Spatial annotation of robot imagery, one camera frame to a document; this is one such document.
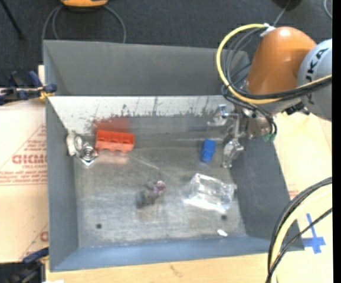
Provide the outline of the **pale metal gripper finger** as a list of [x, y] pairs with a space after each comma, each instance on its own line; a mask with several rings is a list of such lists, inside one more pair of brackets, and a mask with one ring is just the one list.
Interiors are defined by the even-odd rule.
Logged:
[[222, 148], [222, 164], [223, 168], [231, 168], [232, 163], [244, 151], [244, 146], [238, 139], [226, 141]]
[[220, 104], [210, 119], [207, 122], [208, 127], [222, 127], [224, 126], [228, 119], [232, 116], [232, 111], [228, 108], [226, 104]]

